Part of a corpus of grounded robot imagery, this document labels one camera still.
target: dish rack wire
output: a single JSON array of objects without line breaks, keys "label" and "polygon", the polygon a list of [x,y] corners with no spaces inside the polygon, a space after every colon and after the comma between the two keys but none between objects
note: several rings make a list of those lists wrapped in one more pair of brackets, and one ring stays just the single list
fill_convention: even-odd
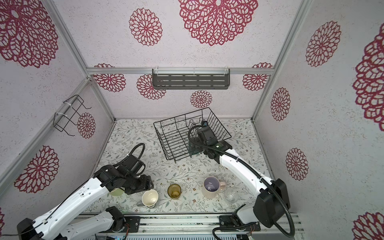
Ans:
[{"label": "dish rack wire", "polygon": [[[231,138],[231,134],[219,121],[210,108],[203,108],[176,117],[154,122],[157,137],[167,160],[175,162],[186,157],[191,157],[188,151],[188,131],[201,121],[207,121],[218,141]],[[192,136],[197,136],[197,129],[193,129]]]}]

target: dish rack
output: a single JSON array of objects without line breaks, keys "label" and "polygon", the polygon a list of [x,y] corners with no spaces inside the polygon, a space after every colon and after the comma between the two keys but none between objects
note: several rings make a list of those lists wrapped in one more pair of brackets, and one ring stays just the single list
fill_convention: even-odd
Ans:
[{"label": "dish rack", "polygon": [[[157,137],[167,160],[175,162],[186,157],[191,157],[188,151],[188,131],[201,121],[207,121],[218,141],[231,138],[231,134],[219,121],[210,108],[203,108],[190,113],[154,122]],[[197,129],[193,129],[192,136],[196,136]]]}]

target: red doily pattern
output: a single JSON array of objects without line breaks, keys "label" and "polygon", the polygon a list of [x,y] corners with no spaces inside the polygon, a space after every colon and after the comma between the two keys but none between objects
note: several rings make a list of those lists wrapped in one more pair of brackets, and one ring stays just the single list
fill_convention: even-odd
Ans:
[{"label": "red doily pattern", "polygon": [[1,207],[0,207],[0,236],[1,236],[1,230],[3,230],[4,226],[4,214],[1,212]]},{"label": "red doily pattern", "polygon": [[205,108],[212,102],[212,95],[203,90],[198,90],[191,95],[191,103],[197,108]]},{"label": "red doily pattern", "polygon": [[354,240],[384,239],[384,216],[379,212],[375,214],[366,212],[364,215],[359,215],[353,224]]},{"label": "red doily pattern", "polygon": [[159,19],[153,12],[144,8],[138,8],[132,13],[129,28],[133,37],[146,46],[157,44],[163,35]]},{"label": "red doily pattern", "polygon": [[340,25],[330,21],[319,27],[308,43],[307,62],[312,67],[317,67],[327,62],[336,51],[340,42]]},{"label": "red doily pattern", "polygon": [[[105,63],[97,64],[96,68],[114,68]],[[123,74],[94,74],[93,77],[98,85],[110,92],[120,92],[125,88],[125,78]]]},{"label": "red doily pattern", "polygon": [[95,133],[96,124],[95,119],[89,113],[80,115],[77,121],[77,130],[83,138],[90,138]]},{"label": "red doily pattern", "polygon": [[375,39],[364,48],[362,61],[355,69],[355,102],[364,109],[364,117],[377,122],[384,131],[384,23]]},{"label": "red doily pattern", "polygon": [[179,0],[184,28],[200,43],[223,45],[252,21],[257,0]]},{"label": "red doily pattern", "polygon": [[166,90],[156,90],[153,88],[151,74],[140,76],[136,84],[140,94],[148,99],[162,98],[167,92]]},{"label": "red doily pattern", "polygon": [[0,52],[5,60],[23,67],[49,65],[58,35],[38,0],[3,0],[0,4]]},{"label": "red doily pattern", "polygon": [[[253,66],[253,68],[272,68],[270,63],[259,63]],[[267,74],[246,74],[243,76],[243,85],[246,89],[251,91],[257,91],[263,89],[266,81],[268,80]]]},{"label": "red doily pattern", "polygon": [[308,174],[308,161],[304,153],[297,148],[292,148],[287,153],[285,165],[289,175],[296,180],[303,180]]},{"label": "red doily pattern", "polygon": [[21,192],[37,193],[55,179],[58,168],[57,153],[49,146],[43,146],[13,185]]},{"label": "red doily pattern", "polygon": [[271,113],[276,121],[283,120],[291,107],[290,95],[285,88],[279,88],[273,94],[271,101]]}]

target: wire hook rack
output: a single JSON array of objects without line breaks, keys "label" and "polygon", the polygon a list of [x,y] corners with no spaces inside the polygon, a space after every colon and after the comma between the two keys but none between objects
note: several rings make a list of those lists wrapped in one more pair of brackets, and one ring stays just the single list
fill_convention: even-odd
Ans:
[{"label": "wire hook rack", "polygon": [[[75,108],[73,107],[73,104],[76,102],[76,100],[79,101],[80,105],[75,109]],[[72,118],[73,118],[73,116],[74,116],[75,114],[81,116],[81,115],[79,114],[79,112],[78,112],[78,110],[79,110],[79,108],[80,108],[81,106],[83,106],[85,109],[91,109],[92,107],[87,108],[87,107],[83,104],[83,103],[84,103],[84,100],[83,100],[78,94],[73,95],[72,97],[70,97],[70,98],[68,98],[67,100],[65,100],[63,103],[68,104],[68,105],[70,106],[70,108],[72,108],[72,109],[74,110],[74,113],[72,114],[72,116],[71,116],[70,118],[69,118],[68,115],[66,114],[66,112],[67,112],[70,108],[68,108],[64,113],[55,113],[55,114],[53,115],[53,127],[56,128],[57,130],[59,130],[60,132],[63,132],[63,131],[64,131],[64,132],[65,132],[66,134],[68,134],[69,136],[75,136],[75,135],[71,135],[71,134],[69,134],[69,133],[65,130],[66,126],[67,126],[68,123],[70,123],[70,122],[71,122],[73,125],[75,125],[75,126],[78,125],[78,124],[76,124],[76,123],[74,123],[74,122],[72,121]],[[64,125],[64,127],[62,127],[61,125],[59,125],[60,119],[56,122],[56,116],[57,116],[57,115],[62,115],[62,116],[64,116],[66,119],[68,119],[68,122]]]}]

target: leaf pattern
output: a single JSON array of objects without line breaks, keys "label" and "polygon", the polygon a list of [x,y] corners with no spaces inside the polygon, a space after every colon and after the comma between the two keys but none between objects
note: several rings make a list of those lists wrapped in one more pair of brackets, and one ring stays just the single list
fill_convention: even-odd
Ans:
[{"label": "leaf pattern", "polygon": [[[116,126],[107,143],[98,169],[106,164],[115,164],[122,160],[138,143],[144,142],[146,148],[141,160],[147,168],[144,174],[150,175],[154,189],[159,193],[159,201],[152,209],[138,207],[141,193],[122,196],[107,194],[91,204],[85,212],[98,213],[106,208],[116,206],[123,213],[130,212],[233,212],[243,204],[250,204],[256,198],[247,187],[231,171],[204,154],[196,154],[176,163],[166,160],[157,138],[153,123],[158,119],[122,119]],[[232,138],[228,139],[234,149],[252,166],[269,176],[261,149],[257,142],[252,123],[249,119],[221,119]],[[140,154],[138,148],[134,155]],[[234,204],[228,204],[224,193],[219,192],[214,199],[203,196],[201,188],[204,179],[215,176],[227,183],[239,193],[239,199]],[[171,199],[167,194],[169,185],[177,183],[181,186],[181,197]]]}]

